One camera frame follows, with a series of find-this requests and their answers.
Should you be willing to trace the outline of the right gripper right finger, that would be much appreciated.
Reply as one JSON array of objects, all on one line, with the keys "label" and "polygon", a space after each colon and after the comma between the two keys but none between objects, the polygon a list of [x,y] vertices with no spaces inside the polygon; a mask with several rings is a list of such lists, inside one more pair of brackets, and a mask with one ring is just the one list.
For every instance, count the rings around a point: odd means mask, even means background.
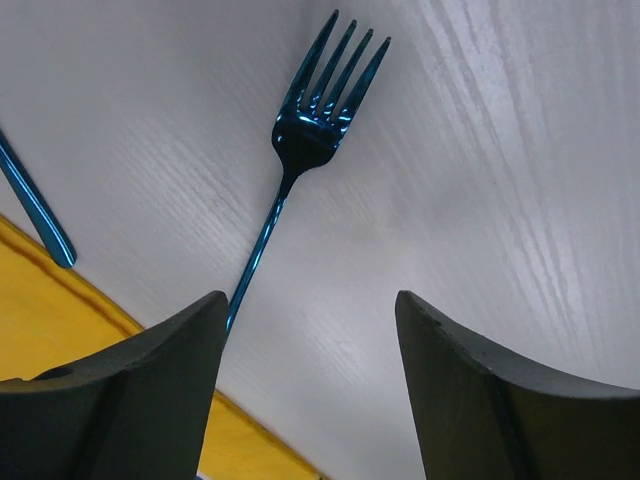
[{"label": "right gripper right finger", "polygon": [[410,291],[395,317],[427,478],[638,478],[638,390],[526,358]]}]

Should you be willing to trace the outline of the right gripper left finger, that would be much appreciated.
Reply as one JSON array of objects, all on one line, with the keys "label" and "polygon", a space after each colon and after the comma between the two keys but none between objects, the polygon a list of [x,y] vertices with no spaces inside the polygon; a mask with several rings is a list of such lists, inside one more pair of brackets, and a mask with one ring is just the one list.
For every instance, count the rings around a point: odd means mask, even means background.
[{"label": "right gripper left finger", "polygon": [[213,291],[95,354],[3,381],[2,478],[195,478],[227,313]]}]

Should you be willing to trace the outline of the yellow Pikachu cloth placemat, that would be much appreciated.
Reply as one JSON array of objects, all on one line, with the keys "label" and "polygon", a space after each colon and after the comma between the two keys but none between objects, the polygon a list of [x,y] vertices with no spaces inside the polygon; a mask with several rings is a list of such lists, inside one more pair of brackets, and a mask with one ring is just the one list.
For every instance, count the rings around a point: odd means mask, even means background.
[{"label": "yellow Pikachu cloth placemat", "polygon": [[[141,326],[80,275],[59,268],[1,221],[1,377],[30,379],[140,333]],[[321,473],[217,393],[200,460],[203,479],[319,479]]]}]

